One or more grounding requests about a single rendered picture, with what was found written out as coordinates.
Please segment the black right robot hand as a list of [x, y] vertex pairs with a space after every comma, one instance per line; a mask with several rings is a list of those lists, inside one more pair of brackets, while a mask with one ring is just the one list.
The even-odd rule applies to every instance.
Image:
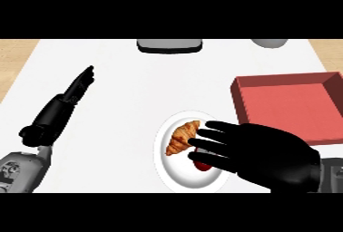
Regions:
[[191, 160], [236, 173], [273, 193], [320, 190], [321, 154], [296, 135], [250, 123], [209, 121], [206, 126], [197, 134], [208, 140], [188, 142], [214, 154], [191, 152]]

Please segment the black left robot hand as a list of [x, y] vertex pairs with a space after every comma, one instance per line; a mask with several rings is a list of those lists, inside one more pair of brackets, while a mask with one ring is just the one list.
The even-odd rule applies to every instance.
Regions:
[[73, 81], [67, 91], [51, 99], [33, 124], [21, 129], [20, 136], [26, 146], [51, 146], [58, 140], [79, 101], [92, 84], [94, 66], [91, 65]]

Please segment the red can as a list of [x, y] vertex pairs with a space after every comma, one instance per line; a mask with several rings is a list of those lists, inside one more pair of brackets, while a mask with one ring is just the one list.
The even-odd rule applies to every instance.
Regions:
[[[197, 148], [194, 151], [199, 152], [199, 153], [206, 153], [206, 154], [214, 155], [212, 151], [205, 150], [202, 148]], [[200, 161], [194, 161], [193, 164], [197, 167], [197, 169], [202, 170], [202, 171], [209, 171], [212, 169], [212, 166], [208, 165], [206, 163], [200, 162]]]

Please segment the red cardboard box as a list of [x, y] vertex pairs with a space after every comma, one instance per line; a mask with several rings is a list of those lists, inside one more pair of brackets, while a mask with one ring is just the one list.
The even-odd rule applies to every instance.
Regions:
[[310, 145], [343, 144], [343, 75], [311, 72], [237, 76], [239, 123], [289, 131]]

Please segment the white round plate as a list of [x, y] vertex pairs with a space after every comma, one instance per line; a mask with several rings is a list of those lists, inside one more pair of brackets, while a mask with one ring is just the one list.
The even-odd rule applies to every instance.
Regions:
[[188, 154], [196, 150], [190, 147], [180, 154], [166, 155], [166, 148], [172, 139], [172, 134], [180, 126], [187, 122], [202, 121], [200, 128], [206, 128], [206, 122], [214, 117], [200, 111], [182, 111], [177, 113], [165, 122], [154, 142], [154, 164], [160, 178], [168, 187], [178, 193], [215, 193], [224, 187], [230, 173], [221, 169], [211, 168], [202, 171], [194, 166], [194, 161]]

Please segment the brown croissant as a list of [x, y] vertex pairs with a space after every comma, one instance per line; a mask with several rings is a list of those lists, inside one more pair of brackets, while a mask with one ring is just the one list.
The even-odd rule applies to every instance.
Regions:
[[175, 129], [169, 145], [166, 147], [165, 154], [168, 156], [180, 154], [193, 146], [188, 140], [196, 138], [200, 124], [202, 121], [190, 121]]

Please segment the grey and black appliance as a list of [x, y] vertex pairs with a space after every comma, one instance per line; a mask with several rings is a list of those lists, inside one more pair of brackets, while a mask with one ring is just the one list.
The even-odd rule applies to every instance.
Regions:
[[202, 39], [138, 39], [143, 53], [197, 53], [203, 49]]

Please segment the grey round object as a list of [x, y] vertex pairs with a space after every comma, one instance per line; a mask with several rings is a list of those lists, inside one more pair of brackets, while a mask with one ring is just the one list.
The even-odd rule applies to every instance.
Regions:
[[253, 39], [252, 40], [264, 48], [280, 48], [286, 43], [287, 39]]

